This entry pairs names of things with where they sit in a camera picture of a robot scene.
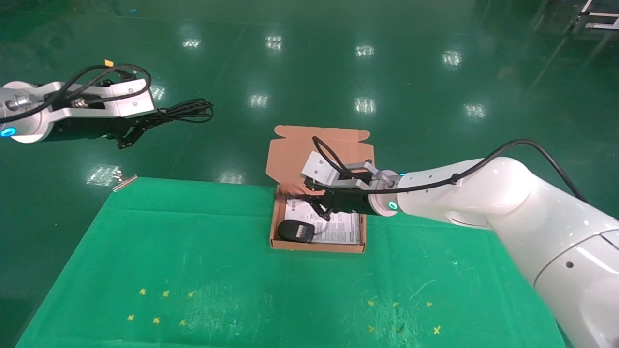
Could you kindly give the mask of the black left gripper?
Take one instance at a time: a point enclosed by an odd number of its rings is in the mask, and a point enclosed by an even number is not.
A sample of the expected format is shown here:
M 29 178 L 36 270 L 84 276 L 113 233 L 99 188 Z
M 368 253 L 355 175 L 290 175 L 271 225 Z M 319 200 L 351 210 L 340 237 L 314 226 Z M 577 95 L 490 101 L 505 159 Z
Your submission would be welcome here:
M 117 148 L 130 148 L 147 128 L 163 125 L 163 113 L 155 110 L 135 117 L 67 117 L 53 123 L 47 142 L 92 140 L 104 137 L 115 140 Z

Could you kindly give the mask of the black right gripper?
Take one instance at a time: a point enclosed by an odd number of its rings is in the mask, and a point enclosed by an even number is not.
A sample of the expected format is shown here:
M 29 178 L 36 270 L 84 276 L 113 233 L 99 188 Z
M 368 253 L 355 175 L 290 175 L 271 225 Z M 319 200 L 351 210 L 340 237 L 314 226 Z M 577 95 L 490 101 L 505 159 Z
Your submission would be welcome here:
M 317 216 L 329 222 L 331 215 L 345 212 L 379 216 L 380 213 L 370 203 L 373 189 L 325 188 L 323 195 L 311 191 L 304 185 L 278 184 L 276 200 L 308 200 Z

